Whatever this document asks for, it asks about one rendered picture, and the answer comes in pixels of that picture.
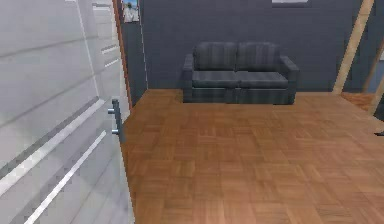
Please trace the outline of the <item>dark grey two-seat sofa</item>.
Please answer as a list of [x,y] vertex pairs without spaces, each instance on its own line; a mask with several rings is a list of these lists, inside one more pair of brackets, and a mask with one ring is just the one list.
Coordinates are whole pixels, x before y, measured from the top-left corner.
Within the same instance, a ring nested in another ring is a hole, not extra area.
[[271,42],[201,42],[181,73],[185,103],[295,102],[299,67]]

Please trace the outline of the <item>white framed wall picture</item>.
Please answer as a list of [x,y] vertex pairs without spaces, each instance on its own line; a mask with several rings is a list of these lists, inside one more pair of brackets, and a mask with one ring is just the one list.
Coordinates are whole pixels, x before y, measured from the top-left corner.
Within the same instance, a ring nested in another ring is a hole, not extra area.
[[302,8],[310,5],[310,0],[271,0],[274,8]]

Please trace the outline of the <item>white panelled room door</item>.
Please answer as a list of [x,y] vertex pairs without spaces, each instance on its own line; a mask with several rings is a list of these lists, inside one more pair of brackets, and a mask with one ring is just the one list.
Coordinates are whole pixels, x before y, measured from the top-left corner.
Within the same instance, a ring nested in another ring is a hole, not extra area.
[[0,0],[0,224],[135,224],[117,0]]

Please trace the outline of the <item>framed blue wall picture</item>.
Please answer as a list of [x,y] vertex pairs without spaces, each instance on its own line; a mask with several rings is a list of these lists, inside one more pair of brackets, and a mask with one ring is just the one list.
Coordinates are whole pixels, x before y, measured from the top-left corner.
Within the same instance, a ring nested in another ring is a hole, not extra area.
[[132,23],[139,21],[139,4],[138,0],[122,0],[124,22]]

